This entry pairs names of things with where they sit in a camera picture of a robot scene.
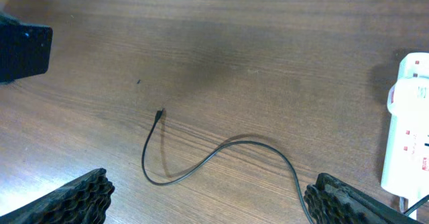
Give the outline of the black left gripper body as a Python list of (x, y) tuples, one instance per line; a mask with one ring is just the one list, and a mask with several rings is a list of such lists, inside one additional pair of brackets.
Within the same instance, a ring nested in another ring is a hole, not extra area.
[(51, 27), (22, 23), (1, 12), (1, 82), (45, 74), (52, 38)]

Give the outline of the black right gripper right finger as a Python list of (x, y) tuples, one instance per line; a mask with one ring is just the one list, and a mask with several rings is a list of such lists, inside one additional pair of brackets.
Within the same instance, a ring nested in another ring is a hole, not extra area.
[(306, 214), (316, 224), (419, 223), (327, 173), (306, 187), (304, 201)]

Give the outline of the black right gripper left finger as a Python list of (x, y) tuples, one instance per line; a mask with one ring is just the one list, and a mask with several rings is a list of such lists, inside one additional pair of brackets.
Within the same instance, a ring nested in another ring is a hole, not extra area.
[(2, 223), (94, 223), (105, 222), (115, 191), (104, 168), (97, 168), (66, 183), (31, 203), (1, 216)]

